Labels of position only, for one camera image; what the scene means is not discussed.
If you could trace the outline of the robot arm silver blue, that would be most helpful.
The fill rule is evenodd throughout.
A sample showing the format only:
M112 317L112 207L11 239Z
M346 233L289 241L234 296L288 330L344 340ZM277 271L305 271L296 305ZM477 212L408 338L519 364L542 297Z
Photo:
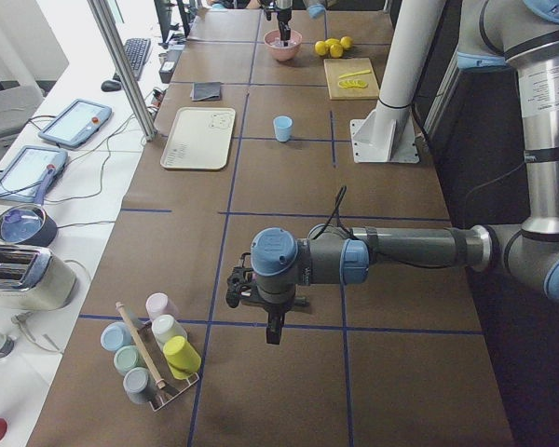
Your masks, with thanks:
M298 287L362 283L376 263L497 271L559 303L559 1L464 2L456 62L461 71L516 73L528 217L519 224L473 224L467 219L473 188L459 180L458 163L438 152L451 228L347 228L337 212L305 238L267 228L228 279L226 300L262 307L270 344L280 342Z
M311 19L318 18L327 9L337 4L337 1L310 0L303 2L305 10ZM290 20L293 14L293 0L260 1L260 6L266 14L266 19L271 20L271 16L276 14L279 40L287 47L292 37Z

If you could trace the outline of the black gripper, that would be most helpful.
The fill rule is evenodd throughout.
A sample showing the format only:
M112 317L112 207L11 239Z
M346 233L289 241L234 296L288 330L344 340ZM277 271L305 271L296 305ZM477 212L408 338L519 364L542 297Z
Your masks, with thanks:
M296 293L296 287L294 285L288 285L279 293L265 291L260 284L256 285L256 290L260 297L268 301L288 299L289 297L294 297ZM266 325L266 342L270 345L279 345L281 341L285 316L292 310L292 308L284 305L264 305L264 310L268 314Z
M291 28L289 21L292 18L293 1L292 0L274 0L274 10L277 13L279 22L279 38L280 42L287 47L291 40Z

